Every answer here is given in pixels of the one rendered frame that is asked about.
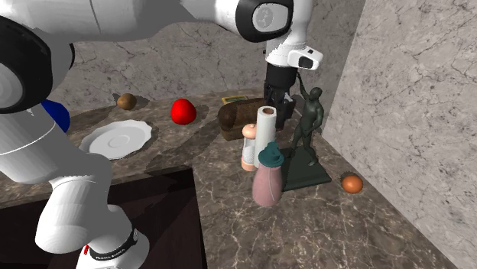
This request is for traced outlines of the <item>green and yellow flat box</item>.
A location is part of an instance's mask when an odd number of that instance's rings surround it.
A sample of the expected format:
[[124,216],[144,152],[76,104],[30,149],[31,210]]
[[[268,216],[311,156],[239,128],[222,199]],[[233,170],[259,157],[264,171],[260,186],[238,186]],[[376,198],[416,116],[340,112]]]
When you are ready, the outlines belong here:
[[231,102],[237,102],[237,101],[244,101],[247,100],[248,97],[245,95],[240,95],[240,96],[227,96],[227,97],[222,97],[222,103],[224,105],[227,105]]

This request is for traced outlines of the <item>dark green man statue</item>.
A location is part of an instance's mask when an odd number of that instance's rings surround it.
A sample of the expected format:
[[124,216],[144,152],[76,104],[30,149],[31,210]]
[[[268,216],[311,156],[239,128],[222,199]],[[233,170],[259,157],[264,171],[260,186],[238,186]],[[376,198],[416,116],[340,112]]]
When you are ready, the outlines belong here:
[[324,109],[320,103],[323,91],[320,87],[314,87],[307,92],[299,73],[297,78],[304,104],[300,120],[294,129],[291,146],[282,150],[282,154],[285,156],[282,167],[283,191],[297,190],[332,181],[320,165],[319,158],[311,144],[313,133],[321,128],[323,123]]

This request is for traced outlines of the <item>brown bread loaf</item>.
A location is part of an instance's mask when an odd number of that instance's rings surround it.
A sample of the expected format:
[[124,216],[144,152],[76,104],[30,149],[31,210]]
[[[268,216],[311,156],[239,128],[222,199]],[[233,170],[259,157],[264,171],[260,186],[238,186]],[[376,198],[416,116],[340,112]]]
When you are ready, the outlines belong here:
[[248,99],[223,105],[218,111],[219,127],[227,141],[242,139],[242,129],[247,124],[254,124],[257,111],[265,105],[263,98]]

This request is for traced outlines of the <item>white paper towel roll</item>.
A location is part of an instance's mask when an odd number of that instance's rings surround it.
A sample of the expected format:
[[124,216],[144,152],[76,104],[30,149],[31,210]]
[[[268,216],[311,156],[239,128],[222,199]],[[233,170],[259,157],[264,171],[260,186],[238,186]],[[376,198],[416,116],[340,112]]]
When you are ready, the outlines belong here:
[[275,139],[277,111],[272,106],[262,106],[257,112],[254,165],[259,167],[258,155]]

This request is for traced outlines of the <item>red apple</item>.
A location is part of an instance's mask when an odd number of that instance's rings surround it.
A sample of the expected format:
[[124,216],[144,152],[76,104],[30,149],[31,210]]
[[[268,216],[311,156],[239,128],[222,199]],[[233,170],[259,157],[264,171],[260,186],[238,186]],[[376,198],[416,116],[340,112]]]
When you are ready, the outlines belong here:
[[188,125],[196,119],[196,108],[187,99],[177,99],[170,110],[170,116],[178,125]]

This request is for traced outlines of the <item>pink bottle with teal cap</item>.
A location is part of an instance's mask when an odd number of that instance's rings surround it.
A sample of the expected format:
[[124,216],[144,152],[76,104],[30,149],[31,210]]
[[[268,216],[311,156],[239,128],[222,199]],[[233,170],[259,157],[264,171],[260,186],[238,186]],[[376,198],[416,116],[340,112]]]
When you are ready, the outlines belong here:
[[252,186],[254,201],[264,207],[276,205],[283,193],[281,166],[284,155],[279,145],[272,141],[259,153],[259,166]]

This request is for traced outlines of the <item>orange round fruit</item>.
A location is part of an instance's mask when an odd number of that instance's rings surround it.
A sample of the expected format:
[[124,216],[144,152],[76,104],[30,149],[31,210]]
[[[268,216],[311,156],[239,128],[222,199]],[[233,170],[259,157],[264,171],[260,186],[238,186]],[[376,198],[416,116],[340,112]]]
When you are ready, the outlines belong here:
[[363,188],[363,181],[356,175],[349,175],[342,179],[342,188],[347,193],[359,193]]

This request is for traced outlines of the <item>brown round fruit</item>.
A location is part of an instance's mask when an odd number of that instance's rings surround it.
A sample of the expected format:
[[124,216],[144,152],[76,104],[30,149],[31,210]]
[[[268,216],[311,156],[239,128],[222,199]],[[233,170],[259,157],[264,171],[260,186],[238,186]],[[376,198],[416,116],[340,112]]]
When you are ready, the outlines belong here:
[[120,109],[132,110],[137,105],[137,99],[131,93],[125,93],[118,97],[116,104]]

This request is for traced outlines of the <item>white scalloped plate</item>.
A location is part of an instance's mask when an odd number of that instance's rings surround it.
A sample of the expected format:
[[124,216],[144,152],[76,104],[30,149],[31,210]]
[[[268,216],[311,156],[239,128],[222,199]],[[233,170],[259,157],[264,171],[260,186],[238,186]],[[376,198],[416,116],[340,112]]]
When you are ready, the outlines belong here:
[[152,127],[146,122],[136,120],[112,122],[85,136],[79,149],[117,160],[140,150],[151,136]]

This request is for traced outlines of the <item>dark robot stand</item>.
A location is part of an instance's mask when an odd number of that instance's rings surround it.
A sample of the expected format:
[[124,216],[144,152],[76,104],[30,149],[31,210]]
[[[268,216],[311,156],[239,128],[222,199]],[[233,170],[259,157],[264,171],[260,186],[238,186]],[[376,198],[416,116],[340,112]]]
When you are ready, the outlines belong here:
[[[108,201],[149,239],[140,269],[207,269],[191,167],[123,177],[111,186]],[[34,243],[46,203],[46,196],[36,196],[0,206],[0,269],[75,269],[81,251],[49,254]]]

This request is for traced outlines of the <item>blue round object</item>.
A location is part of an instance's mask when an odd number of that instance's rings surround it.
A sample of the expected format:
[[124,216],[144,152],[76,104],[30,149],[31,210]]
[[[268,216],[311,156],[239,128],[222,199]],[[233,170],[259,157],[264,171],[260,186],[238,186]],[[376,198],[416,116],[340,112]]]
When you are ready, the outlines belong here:
[[41,105],[63,132],[67,132],[70,127],[70,113],[68,110],[62,104],[48,99],[45,99]]

